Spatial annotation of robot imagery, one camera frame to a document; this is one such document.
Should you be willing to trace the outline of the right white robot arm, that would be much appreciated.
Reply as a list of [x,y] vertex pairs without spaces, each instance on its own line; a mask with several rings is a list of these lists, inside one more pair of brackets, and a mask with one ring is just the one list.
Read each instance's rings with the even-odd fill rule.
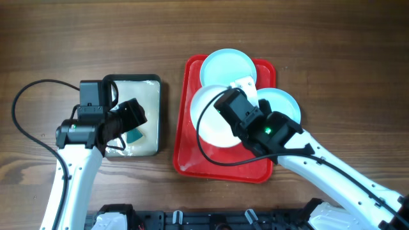
[[341,205],[335,217],[325,218],[319,213],[323,205],[315,204],[308,218],[310,226],[408,229],[408,198],[375,183],[326,150],[302,128],[300,107],[287,92],[256,89],[252,77],[243,77],[230,82],[214,106],[233,135],[254,154],[253,161],[267,158]]

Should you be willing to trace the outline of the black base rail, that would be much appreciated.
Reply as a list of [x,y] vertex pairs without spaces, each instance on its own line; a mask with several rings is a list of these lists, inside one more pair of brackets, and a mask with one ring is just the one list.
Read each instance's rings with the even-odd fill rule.
[[271,211],[135,211],[134,229],[312,229],[303,209]]

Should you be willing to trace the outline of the green yellow sponge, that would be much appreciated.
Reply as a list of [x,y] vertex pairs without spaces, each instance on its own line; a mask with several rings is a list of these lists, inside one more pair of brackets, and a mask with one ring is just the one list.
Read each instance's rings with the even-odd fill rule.
[[126,142],[127,144],[132,144],[143,137],[141,131],[138,128],[134,128],[126,133]]

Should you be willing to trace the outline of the black tray with soapy water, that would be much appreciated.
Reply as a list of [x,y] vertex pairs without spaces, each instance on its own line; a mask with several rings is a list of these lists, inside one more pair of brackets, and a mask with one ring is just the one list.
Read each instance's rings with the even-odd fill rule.
[[[108,142],[105,156],[107,158],[119,157],[148,157],[156,155],[160,144],[160,97],[161,80],[155,74],[111,74],[104,77],[105,80],[114,81],[119,92],[112,92],[112,97],[119,103],[136,98],[143,107],[147,122],[138,126],[143,137],[138,141],[127,144],[126,132],[121,138]],[[125,149],[112,149],[111,146],[121,147],[121,141],[125,142]]]

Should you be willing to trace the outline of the pale green plate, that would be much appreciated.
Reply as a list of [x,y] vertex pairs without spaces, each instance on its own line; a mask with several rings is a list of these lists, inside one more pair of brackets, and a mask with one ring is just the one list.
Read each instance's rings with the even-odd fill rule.
[[257,83],[257,70],[252,59],[236,49],[220,49],[206,57],[201,65],[199,80],[203,87],[229,86],[231,82],[252,77]]

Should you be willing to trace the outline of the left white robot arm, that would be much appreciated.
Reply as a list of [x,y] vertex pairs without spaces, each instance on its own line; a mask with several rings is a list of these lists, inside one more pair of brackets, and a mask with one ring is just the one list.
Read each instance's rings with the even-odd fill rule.
[[96,173],[109,141],[147,122],[136,98],[116,106],[80,107],[85,114],[66,119],[56,132],[56,173],[41,229],[83,229]]

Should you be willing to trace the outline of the red plastic tray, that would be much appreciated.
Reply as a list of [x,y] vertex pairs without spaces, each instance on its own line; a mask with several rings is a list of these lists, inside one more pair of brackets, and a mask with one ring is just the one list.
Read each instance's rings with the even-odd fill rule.
[[[206,54],[197,54],[188,59],[185,65],[181,92],[180,111],[174,144],[173,165],[175,170],[184,176],[239,181],[244,183],[263,183],[271,177],[274,165],[268,160],[223,167],[212,164],[202,156],[196,141],[196,131],[190,118],[190,103],[201,83],[199,72]],[[257,89],[275,88],[275,67],[265,59],[252,59],[257,70]],[[238,162],[254,157],[242,144],[232,148],[217,148],[201,140],[206,154],[219,162]]]

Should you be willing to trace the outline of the light blue plate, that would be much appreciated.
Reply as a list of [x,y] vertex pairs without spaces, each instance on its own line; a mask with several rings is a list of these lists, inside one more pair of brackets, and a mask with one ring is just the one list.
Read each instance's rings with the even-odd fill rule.
[[301,124],[300,107],[289,93],[277,88],[263,88],[257,90],[257,95],[260,100],[265,99],[269,102],[272,112],[281,112]]

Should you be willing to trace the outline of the white plate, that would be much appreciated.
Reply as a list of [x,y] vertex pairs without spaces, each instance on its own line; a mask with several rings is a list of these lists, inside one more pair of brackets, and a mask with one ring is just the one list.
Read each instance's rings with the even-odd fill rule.
[[[197,129],[197,122],[203,109],[208,102],[218,93],[226,90],[227,87],[220,85],[210,85],[201,87],[193,96],[190,103],[190,118],[194,129]],[[206,109],[199,124],[199,136],[212,146],[219,148],[230,148],[241,143],[241,140],[235,137],[231,127],[219,114],[212,102]]]

